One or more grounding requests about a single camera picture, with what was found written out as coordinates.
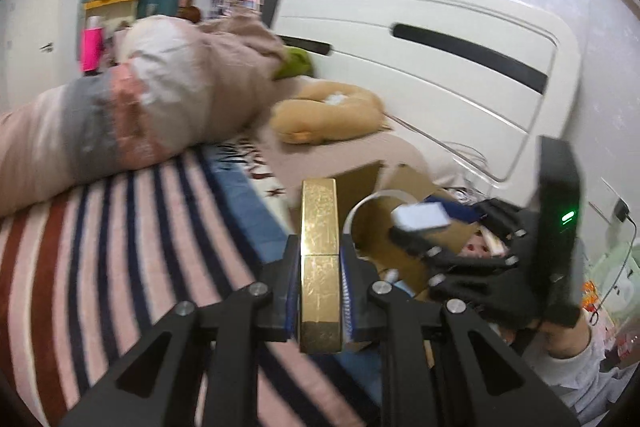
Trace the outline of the person right hand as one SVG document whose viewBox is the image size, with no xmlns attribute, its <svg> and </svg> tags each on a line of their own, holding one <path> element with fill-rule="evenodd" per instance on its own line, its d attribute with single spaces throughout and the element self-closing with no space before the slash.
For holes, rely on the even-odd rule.
<svg viewBox="0 0 640 427">
<path fill-rule="evenodd" d="M 591 341 L 591 329 L 584 312 L 573 327 L 550 322 L 538 322 L 536 327 L 544 334 L 544 347 L 552 358 L 565 360 L 577 357 Z"/>
</svg>

